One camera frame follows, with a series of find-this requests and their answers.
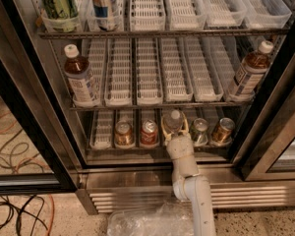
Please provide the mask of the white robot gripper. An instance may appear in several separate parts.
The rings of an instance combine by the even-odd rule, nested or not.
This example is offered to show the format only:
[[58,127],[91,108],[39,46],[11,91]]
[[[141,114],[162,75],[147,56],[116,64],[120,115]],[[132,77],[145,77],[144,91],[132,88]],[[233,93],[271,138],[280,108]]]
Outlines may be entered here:
[[166,128],[164,118],[161,118],[161,130],[164,137],[166,150],[172,160],[181,159],[183,157],[194,155],[194,144],[189,136],[188,119],[184,113],[181,113],[183,118],[183,126],[180,131],[182,135],[172,139],[172,133]]

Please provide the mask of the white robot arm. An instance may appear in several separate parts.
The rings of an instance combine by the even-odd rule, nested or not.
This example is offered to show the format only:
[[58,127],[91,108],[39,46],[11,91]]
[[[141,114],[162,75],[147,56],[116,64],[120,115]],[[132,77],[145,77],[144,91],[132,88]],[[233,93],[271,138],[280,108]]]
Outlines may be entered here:
[[185,114],[177,109],[165,111],[161,129],[173,163],[174,194],[178,200],[192,203],[194,235],[216,236],[209,180],[199,172]]

